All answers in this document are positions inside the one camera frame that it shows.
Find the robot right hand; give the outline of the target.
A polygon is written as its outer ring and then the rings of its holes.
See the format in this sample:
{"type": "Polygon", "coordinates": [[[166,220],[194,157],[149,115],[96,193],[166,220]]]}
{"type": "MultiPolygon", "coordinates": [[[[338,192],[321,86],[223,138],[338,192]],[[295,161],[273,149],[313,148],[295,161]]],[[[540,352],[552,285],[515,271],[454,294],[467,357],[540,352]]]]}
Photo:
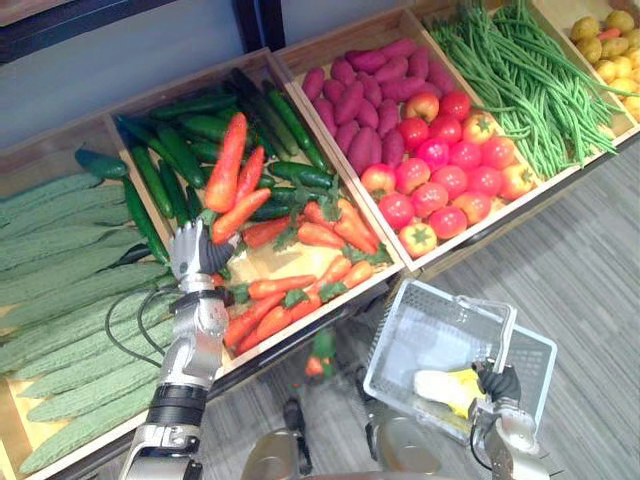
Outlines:
{"type": "Polygon", "coordinates": [[[493,371],[494,363],[487,359],[472,363],[472,370],[478,377],[480,390],[488,394],[493,402],[500,399],[520,401],[522,390],[521,383],[513,366],[507,365],[501,373],[493,371]]]}

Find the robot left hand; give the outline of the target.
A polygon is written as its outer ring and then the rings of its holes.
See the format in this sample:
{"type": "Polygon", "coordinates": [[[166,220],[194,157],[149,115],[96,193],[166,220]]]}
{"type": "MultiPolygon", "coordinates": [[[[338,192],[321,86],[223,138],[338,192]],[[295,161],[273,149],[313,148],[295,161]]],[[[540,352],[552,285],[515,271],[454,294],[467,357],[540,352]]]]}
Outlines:
{"type": "Polygon", "coordinates": [[[178,281],[190,275],[212,275],[225,267],[235,252],[241,236],[233,234],[216,244],[209,227],[201,218],[179,227],[170,241],[171,270],[178,281]]]}

